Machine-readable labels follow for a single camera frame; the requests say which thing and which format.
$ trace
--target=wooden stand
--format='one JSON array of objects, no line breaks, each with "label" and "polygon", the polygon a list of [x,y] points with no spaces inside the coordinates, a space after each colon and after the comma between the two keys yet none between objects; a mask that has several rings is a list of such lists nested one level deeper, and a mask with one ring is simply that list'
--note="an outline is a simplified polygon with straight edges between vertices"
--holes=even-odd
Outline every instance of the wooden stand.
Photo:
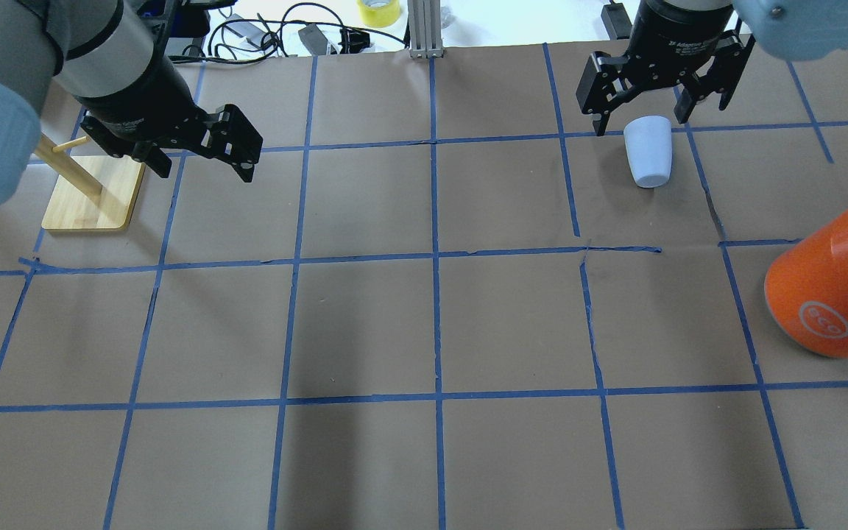
[{"label": "wooden stand", "polygon": [[131,158],[71,157],[87,137],[54,145],[41,135],[35,154],[60,174],[41,227],[49,232],[113,232],[127,228],[145,164]]}]

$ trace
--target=orange can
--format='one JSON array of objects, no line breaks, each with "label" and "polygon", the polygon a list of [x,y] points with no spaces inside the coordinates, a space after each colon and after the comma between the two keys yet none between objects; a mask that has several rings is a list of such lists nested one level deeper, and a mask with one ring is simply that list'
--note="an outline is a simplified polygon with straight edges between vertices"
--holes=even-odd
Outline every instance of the orange can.
[{"label": "orange can", "polygon": [[848,358],[848,211],[775,259],[764,295],[799,345]]}]

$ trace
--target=logo on orange can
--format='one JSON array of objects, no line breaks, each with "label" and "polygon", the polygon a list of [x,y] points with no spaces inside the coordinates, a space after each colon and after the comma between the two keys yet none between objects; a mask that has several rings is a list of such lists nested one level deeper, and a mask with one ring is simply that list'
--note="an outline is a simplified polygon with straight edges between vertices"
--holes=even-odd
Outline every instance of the logo on orange can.
[{"label": "logo on orange can", "polygon": [[848,322],[837,310],[821,302],[804,302],[800,306],[800,322],[812,334],[824,339],[848,337]]}]

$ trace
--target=wooden dowel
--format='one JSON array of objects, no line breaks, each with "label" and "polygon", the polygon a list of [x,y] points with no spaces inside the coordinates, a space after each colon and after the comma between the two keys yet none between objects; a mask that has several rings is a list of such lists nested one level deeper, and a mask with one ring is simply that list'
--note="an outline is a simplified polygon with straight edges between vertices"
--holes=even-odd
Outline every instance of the wooden dowel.
[{"label": "wooden dowel", "polygon": [[51,148],[51,151],[53,151],[54,153],[60,153],[61,151],[67,151],[72,147],[78,147],[78,145],[86,144],[88,141],[91,141],[91,137],[88,137],[88,135],[82,135],[82,137],[80,138],[74,138],[74,140],[65,141],[64,144],[54,145],[54,147]]},{"label": "wooden dowel", "polygon": [[38,147],[35,148],[35,154],[38,158],[47,162],[52,169],[58,172],[61,177],[67,179],[70,184],[73,184],[81,194],[88,197],[100,196],[104,186],[93,177],[90,172],[80,167],[80,164],[74,161],[70,155],[64,151],[54,151],[54,142],[47,135],[42,134],[38,141]]}]

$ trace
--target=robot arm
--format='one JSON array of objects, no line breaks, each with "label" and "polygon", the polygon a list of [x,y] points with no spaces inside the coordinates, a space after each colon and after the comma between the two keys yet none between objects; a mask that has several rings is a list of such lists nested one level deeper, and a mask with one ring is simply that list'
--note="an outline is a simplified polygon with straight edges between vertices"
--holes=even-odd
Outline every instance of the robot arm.
[{"label": "robot arm", "polygon": [[0,0],[0,204],[38,142],[52,75],[87,108],[81,127],[109,155],[168,177],[161,147],[188,149],[249,182],[261,135],[235,105],[214,114],[195,105],[165,56],[167,37],[154,37],[127,0]]},{"label": "robot arm", "polygon": [[[737,30],[726,30],[733,10],[755,31],[747,43]],[[676,102],[680,124],[713,93],[721,94],[724,110],[756,40],[784,60],[814,60],[847,49],[848,0],[642,0],[625,53],[588,57],[578,103],[582,113],[593,115],[598,135],[607,129],[610,112],[657,88],[682,85]],[[707,73],[698,74],[710,60]]]}]

